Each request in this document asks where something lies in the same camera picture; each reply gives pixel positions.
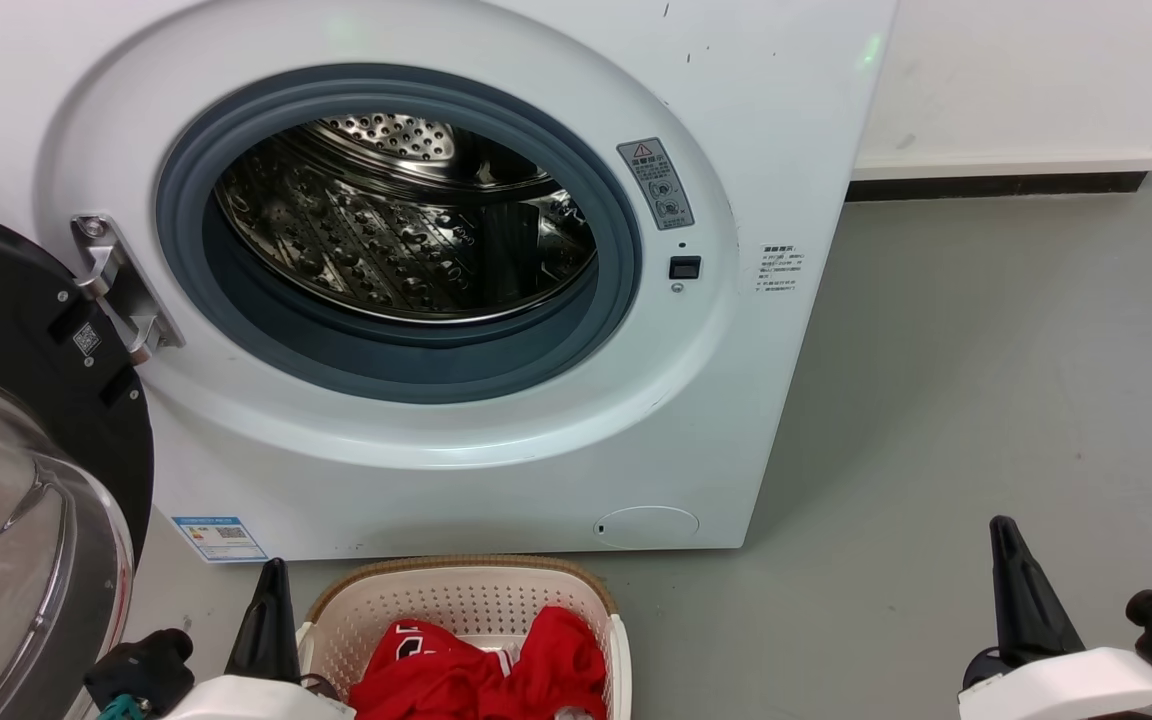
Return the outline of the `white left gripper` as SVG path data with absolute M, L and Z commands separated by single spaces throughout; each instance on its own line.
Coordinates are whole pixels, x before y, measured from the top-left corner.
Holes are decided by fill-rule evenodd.
M 197 684 L 166 719 L 353 719 L 342 702 L 298 685 L 296 630 L 287 562 L 271 559 L 238 623 L 227 675 Z

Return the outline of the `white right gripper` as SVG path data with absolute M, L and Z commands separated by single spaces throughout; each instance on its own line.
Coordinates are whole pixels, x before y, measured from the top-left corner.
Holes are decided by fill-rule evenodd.
M 1085 651 L 1015 520 L 1005 515 L 992 518 L 990 541 L 998 655 L 1010 669 L 1025 666 L 984 679 L 958 694 L 958 717 L 1152 719 L 1152 665 L 1130 650 Z

